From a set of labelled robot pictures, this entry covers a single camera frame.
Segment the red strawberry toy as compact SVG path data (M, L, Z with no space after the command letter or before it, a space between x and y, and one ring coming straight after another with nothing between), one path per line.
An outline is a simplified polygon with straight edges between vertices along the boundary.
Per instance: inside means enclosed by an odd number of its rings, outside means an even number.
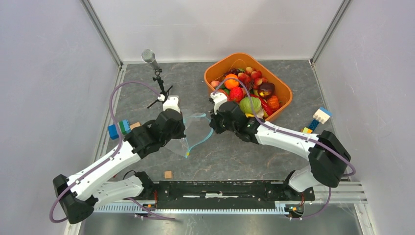
M230 101L235 101L237 103L239 103L243 98L244 98L245 94L244 91L241 87L234 87L232 89L230 89L230 93L229 93L229 100Z

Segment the clear zip top bag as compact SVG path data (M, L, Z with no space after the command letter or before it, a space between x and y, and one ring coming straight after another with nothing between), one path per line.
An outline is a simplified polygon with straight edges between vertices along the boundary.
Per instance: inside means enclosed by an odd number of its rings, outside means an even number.
M214 130L209 126L211 119L206 113L194 113L186 109L182 113L185 137L171 140L166 147L173 153L188 158L191 150L206 142Z

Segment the orange fruit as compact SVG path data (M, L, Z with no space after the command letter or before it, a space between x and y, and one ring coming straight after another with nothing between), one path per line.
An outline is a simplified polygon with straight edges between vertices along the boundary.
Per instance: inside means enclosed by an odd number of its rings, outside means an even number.
M238 76L233 73L226 75L224 81L225 81L224 84L225 84L226 89L231 90L235 87L239 87Z

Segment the dark purple mangosteen toy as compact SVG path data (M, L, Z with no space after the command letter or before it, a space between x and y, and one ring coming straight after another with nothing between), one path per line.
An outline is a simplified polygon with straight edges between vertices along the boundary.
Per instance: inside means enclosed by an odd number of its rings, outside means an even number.
M275 94L275 85L273 83L262 83L258 87L258 96L263 99L268 99Z

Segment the dark purple grape bunch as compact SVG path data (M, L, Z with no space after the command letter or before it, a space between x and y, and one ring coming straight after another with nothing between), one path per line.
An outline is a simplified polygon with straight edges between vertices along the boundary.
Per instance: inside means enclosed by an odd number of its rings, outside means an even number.
M244 72L244 70L233 68L233 69L230 69L228 72L225 72L224 77L228 76L229 74L234 74L234 75L238 76L238 74L241 73L241 72Z

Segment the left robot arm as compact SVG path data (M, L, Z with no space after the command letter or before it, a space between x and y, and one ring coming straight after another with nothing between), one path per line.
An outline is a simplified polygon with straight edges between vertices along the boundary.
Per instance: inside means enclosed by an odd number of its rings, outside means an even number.
M76 224L89 217L95 209L117 200L140 197L149 199L155 185L145 172L117 182L109 182L122 169L149 154L159 151L172 139L185 137L183 115L179 108L165 108L155 120L131 130L104 157L80 172L53 179L57 196L53 206L60 204L66 220Z

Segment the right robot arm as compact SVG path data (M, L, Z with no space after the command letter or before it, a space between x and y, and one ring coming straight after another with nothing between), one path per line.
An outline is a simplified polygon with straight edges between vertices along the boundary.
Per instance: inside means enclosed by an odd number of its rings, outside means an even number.
M283 195L297 199L310 187L324 185L336 188L351 160L337 137L329 131L306 134L278 127L268 121L247 117L233 101L215 104L210 111L210 127L217 133L233 132L244 142L280 148L306 159L309 164L289 174Z

